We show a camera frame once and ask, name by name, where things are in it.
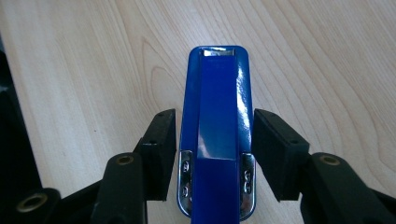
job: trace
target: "stapler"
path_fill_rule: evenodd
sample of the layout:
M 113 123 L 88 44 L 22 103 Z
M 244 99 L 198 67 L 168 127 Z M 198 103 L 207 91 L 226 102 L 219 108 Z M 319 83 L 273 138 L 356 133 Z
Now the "stapler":
M 191 51 L 178 155 L 177 203 L 192 224 L 239 223 L 255 207 L 248 53 Z

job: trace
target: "black plastic part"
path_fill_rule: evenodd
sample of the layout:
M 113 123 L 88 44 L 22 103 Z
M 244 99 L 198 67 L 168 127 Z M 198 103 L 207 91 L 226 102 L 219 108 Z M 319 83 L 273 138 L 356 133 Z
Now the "black plastic part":
M 148 201 L 166 201 L 177 151 L 175 117 L 175 109 L 157 114 L 134 150 L 142 157 Z
M 42 186 L 6 54 L 0 51 L 0 217 L 8 204 L 32 189 Z
M 98 181 L 63 198 L 51 219 L 52 223 L 89 223 L 100 185 L 101 181 Z
M 56 189 L 36 189 L 10 204 L 2 223 L 49 223 L 61 195 Z
M 304 223 L 396 223 L 384 204 L 343 159 L 316 153 L 305 171 L 309 183 L 302 184 Z M 318 214 L 319 204 L 322 214 Z
M 142 165 L 137 153 L 122 153 L 108 161 L 91 223 L 147 223 Z
M 396 219 L 396 199 L 390 197 L 387 194 L 376 191 L 375 189 L 372 189 L 372 191 L 378 200 L 384 204 L 384 206 L 393 214 L 393 217 Z
M 299 168 L 309 143 L 269 111 L 255 109 L 251 150 L 278 201 L 298 200 Z

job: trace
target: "screw hole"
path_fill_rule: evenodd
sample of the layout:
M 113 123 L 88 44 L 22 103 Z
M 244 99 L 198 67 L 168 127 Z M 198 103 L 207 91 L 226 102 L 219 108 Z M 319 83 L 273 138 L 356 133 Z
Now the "screw hole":
M 47 201 L 48 197 L 45 193 L 35 193 L 34 195 L 24 199 L 17 205 L 20 213 L 28 213 L 36 210 Z
M 190 164 L 188 161 L 183 162 L 183 172 L 187 173 L 190 170 Z
M 340 161 L 335 157 L 323 155 L 320 157 L 320 160 L 328 165 L 339 165 Z
M 183 188 L 183 190 L 181 191 L 181 195 L 183 196 L 183 198 L 187 198 L 189 196 L 189 188 L 187 186 Z
M 119 157 L 117 159 L 117 164 L 118 165 L 126 165 L 128 163 L 131 163 L 134 161 L 134 158 L 131 156 L 123 156 L 123 157 Z

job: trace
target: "wood grain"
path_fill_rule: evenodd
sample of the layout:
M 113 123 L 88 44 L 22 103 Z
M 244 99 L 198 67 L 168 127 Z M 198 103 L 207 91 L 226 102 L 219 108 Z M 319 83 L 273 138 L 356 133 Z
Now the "wood grain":
M 154 114 L 177 110 L 199 45 L 249 52 L 254 107 L 346 159 L 396 197 L 396 4 L 384 1 L 0 1 L 0 31 L 42 183 L 66 196 L 131 151 Z M 189 223 L 176 166 L 150 223 Z M 258 172 L 246 223 L 302 223 Z

